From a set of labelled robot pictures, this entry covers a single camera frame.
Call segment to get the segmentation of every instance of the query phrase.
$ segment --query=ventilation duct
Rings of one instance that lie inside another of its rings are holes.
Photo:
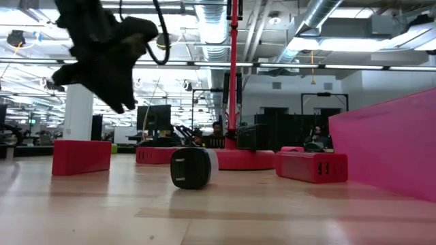
[[[317,29],[315,32],[319,33],[322,24],[328,19],[334,10],[339,7],[342,1],[343,0],[311,0],[307,6],[307,11],[301,17],[302,21],[300,22],[295,18],[292,19],[291,26],[294,27],[292,37],[310,29]],[[290,63],[294,60],[297,54],[298,51],[292,50],[292,47],[288,44],[283,52],[275,59],[275,62]]]
[[[228,41],[228,24],[226,8],[224,5],[196,5],[195,6],[198,20],[200,39],[205,44],[224,44]],[[203,47],[204,60],[206,61],[227,61],[228,48],[221,46],[205,46]],[[210,70],[210,88],[221,88],[224,79],[223,70]],[[214,105],[221,105],[221,95],[213,93]]]

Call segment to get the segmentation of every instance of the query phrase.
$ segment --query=wooden floor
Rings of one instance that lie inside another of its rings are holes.
[[[134,162],[70,177],[52,177],[49,157],[0,162],[0,244],[436,244],[436,203],[273,171],[221,171],[185,191],[168,165]]]

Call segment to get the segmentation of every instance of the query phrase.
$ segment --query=pink padded barrier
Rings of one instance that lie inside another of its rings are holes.
[[[329,118],[349,180],[436,201],[436,88]]]

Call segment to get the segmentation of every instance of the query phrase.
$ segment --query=black monitor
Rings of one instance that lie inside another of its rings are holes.
[[[148,106],[138,106],[136,129],[142,130]],[[146,130],[171,130],[171,105],[152,105],[145,125]]]

